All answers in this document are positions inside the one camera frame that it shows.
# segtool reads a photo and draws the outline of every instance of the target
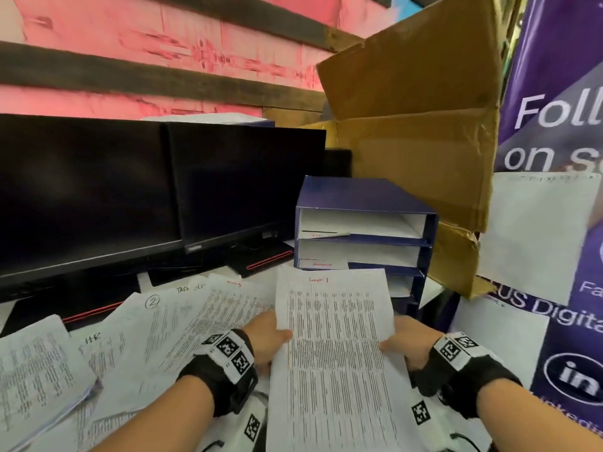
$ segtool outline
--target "computer monitor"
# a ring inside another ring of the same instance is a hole
[[[0,114],[0,286],[182,247],[160,124]]]
[[[306,175],[319,175],[326,132],[168,123],[185,249],[293,228]]]

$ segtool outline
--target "blue file organizer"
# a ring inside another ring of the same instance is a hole
[[[396,297],[419,301],[437,227],[430,206],[386,179],[306,176],[297,200],[294,264],[384,268],[400,292]]]

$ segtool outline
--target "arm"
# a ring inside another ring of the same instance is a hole
[[[507,379],[479,391],[478,413],[501,452],[603,451],[599,436]]]
[[[396,334],[380,344],[384,352],[403,354],[411,369],[422,369],[443,333],[410,317],[395,318]],[[523,387],[497,379],[478,394],[479,418],[501,452],[603,451],[600,437],[542,403]]]
[[[256,366],[265,366],[292,337],[276,329],[274,312],[243,327]],[[184,376],[162,396],[112,433],[91,452],[194,452],[214,418],[214,398],[205,382]]]

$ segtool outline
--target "red painted wall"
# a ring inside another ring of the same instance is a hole
[[[265,0],[368,36],[396,13],[371,0]],[[0,0],[0,40],[321,90],[330,53],[151,0]],[[156,96],[0,86],[0,113],[139,119],[261,108]]]

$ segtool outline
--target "cardboard box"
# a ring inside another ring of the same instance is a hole
[[[498,0],[441,0],[318,64],[327,147],[354,177],[386,178],[440,215],[429,277],[468,298],[487,226],[502,66]]]

